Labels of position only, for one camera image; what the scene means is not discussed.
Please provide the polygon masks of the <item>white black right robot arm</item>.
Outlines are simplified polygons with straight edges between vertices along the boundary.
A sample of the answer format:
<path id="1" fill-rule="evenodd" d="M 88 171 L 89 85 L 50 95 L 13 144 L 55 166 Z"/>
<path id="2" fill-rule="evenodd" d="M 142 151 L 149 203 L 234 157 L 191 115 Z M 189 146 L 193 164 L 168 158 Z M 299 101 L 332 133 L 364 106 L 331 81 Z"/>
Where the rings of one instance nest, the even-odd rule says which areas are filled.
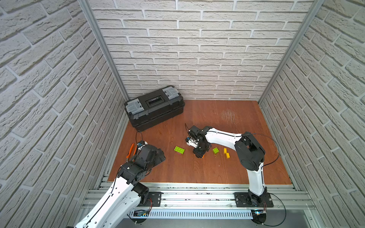
<path id="1" fill-rule="evenodd" d="M 194 125 L 188 130 L 185 141 L 194 148 L 193 154 L 197 158 L 202 158 L 210 150 L 211 144 L 234 150 L 240 164 L 248 173 L 248 203 L 256 207 L 263 203 L 264 196 L 267 194 L 263 177 L 265 150 L 252 133 L 233 134 L 209 126 L 199 129 Z"/>

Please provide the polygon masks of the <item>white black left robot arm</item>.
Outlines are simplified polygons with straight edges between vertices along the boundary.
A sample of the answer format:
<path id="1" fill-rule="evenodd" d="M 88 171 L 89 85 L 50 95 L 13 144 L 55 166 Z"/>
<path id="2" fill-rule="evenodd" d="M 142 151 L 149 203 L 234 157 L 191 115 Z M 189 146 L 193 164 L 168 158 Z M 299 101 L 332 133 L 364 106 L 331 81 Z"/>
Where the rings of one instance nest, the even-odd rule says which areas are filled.
<path id="1" fill-rule="evenodd" d="M 115 228 L 140 203 L 145 204 L 149 188 L 140 181 L 166 157 L 161 149 L 141 141 L 136 154 L 118 169 L 111 187 L 76 228 Z"/>

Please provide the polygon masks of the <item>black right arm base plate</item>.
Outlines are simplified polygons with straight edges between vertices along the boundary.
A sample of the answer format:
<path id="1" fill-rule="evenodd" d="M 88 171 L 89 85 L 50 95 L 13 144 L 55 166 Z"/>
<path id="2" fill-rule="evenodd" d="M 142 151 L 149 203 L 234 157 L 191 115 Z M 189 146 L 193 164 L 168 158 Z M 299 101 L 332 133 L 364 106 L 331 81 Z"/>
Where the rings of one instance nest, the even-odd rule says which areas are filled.
<path id="1" fill-rule="evenodd" d="M 249 208 L 249 207 L 259 207 L 259 208 L 273 208 L 274 204 L 271 195 L 264 192 L 262 195 L 257 196 L 250 191 L 248 192 L 235 192 L 234 199 L 237 208 Z"/>

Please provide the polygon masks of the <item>green long lego brick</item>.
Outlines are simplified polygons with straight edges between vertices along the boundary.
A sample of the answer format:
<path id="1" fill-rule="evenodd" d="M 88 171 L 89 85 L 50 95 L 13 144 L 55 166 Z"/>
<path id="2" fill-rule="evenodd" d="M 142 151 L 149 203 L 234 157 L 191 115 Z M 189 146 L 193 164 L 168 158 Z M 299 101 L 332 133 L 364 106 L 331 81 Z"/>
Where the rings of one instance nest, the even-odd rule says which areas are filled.
<path id="1" fill-rule="evenodd" d="M 180 153 L 180 154 L 184 154 L 185 149 L 183 149 L 183 148 L 181 148 L 181 147 L 176 146 L 176 147 L 174 148 L 174 151 L 175 151 L 175 152 L 177 152 L 177 153 Z"/>

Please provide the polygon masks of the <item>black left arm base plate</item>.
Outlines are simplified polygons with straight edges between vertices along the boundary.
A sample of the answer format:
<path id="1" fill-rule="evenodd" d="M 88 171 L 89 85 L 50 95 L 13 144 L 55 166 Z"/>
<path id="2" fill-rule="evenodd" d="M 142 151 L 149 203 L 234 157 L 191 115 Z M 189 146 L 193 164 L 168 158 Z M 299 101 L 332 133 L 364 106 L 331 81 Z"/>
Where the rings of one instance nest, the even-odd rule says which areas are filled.
<path id="1" fill-rule="evenodd" d="M 138 207 L 160 207 L 162 192 L 149 192 L 141 197 Z"/>

